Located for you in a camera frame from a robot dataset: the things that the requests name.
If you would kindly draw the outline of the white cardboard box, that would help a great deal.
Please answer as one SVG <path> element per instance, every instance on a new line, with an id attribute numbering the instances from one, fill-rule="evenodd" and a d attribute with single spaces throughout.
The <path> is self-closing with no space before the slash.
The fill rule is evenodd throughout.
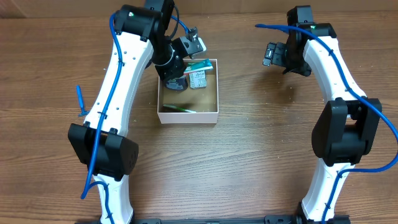
<path id="1" fill-rule="evenodd" d="M 184 91 L 170 90 L 158 81 L 157 114 L 162 124 L 216 124 L 219 115 L 218 61 L 210 60 L 213 69 L 206 71 L 206 88 Z M 164 108 L 175 105 L 196 113 L 184 113 Z"/>

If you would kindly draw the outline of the toothpaste tube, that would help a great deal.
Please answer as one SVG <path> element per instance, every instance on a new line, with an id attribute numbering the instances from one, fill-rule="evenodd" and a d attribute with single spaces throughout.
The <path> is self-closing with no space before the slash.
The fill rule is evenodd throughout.
<path id="1" fill-rule="evenodd" d="M 186 69 L 184 70 L 184 74 L 200 72 L 205 70 L 212 70 L 213 66 L 210 60 L 201 60 L 199 62 L 192 62 L 192 61 L 184 61 L 186 65 Z"/>

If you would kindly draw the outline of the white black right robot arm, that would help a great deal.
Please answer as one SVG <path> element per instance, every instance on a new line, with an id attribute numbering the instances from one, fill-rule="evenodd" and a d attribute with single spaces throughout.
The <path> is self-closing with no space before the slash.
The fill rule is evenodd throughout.
<path id="1" fill-rule="evenodd" d="M 341 56 L 332 25 L 315 23 L 310 6 L 289 10 L 287 23 L 312 35 L 290 30 L 286 43 L 268 44 L 263 64 L 278 65 L 285 72 L 305 77 L 314 74 L 325 107 L 312 131 L 312 149 L 318 162 L 310 188 L 297 213 L 281 218 L 292 223 L 349 223 L 347 215 L 335 215 L 335 203 L 347 170 L 370 152 L 379 116 L 347 90 L 351 88 L 360 97 L 367 97 Z"/>

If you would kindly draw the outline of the green white soap box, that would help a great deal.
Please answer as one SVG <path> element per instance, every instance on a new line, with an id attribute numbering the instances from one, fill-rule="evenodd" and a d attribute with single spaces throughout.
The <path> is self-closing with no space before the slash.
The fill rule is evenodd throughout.
<path id="1" fill-rule="evenodd" d="M 190 88 L 192 89 L 206 88 L 207 86 L 206 73 L 204 70 L 190 73 L 189 80 Z"/>

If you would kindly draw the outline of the clear soap bottle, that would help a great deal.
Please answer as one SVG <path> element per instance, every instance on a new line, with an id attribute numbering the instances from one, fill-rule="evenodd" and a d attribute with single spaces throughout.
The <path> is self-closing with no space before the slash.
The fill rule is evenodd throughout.
<path id="1" fill-rule="evenodd" d="M 173 78 L 173 79 L 167 80 L 164 83 L 164 86 L 170 90 L 184 91 L 188 88 L 187 78 L 186 78 L 186 76 L 182 76 L 179 78 Z"/>

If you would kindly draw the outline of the blue disposable razor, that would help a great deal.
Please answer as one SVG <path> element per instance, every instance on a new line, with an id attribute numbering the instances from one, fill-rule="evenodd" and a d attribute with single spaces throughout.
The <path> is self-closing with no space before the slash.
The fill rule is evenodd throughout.
<path id="1" fill-rule="evenodd" d="M 86 115 L 88 115 L 89 111 L 87 111 L 85 109 L 85 103 L 84 103 L 83 95 L 82 95 L 81 88 L 79 85 L 76 86 L 76 93 L 77 93 L 78 103 L 79 103 L 79 107 L 80 107 L 80 111 L 81 111 L 78 116 L 79 117 L 86 116 Z"/>

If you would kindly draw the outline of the green toothbrush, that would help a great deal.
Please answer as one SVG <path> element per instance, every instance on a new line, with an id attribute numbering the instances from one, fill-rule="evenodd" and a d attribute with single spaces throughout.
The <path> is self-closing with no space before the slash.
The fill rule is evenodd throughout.
<path id="1" fill-rule="evenodd" d="M 171 110 L 176 110 L 176 111 L 179 111 L 179 112 L 184 112 L 184 113 L 196 113 L 196 111 L 188 110 L 188 109 L 181 108 L 181 107 L 178 107 L 178 106 L 175 106 L 175 105 L 163 105 L 163 107 L 171 109 Z"/>

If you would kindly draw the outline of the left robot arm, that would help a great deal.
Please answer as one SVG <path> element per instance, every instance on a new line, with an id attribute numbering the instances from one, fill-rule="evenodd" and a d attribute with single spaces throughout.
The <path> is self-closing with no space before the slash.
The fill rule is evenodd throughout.
<path id="1" fill-rule="evenodd" d="M 162 81 L 183 75 L 184 58 L 191 55 L 182 40 L 166 35 L 173 1 L 146 1 L 144 6 L 123 5 L 109 18 L 112 56 L 97 99 L 84 112 L 82 125 L 71 124 L 68 140 L 87 166 L 81 198 L 97 187 L 102 214 L 98 223 L 132 223 L 129 174 L 139 146 L 127 138 L 129 118 L 139 82 L 150 65 Z"/>

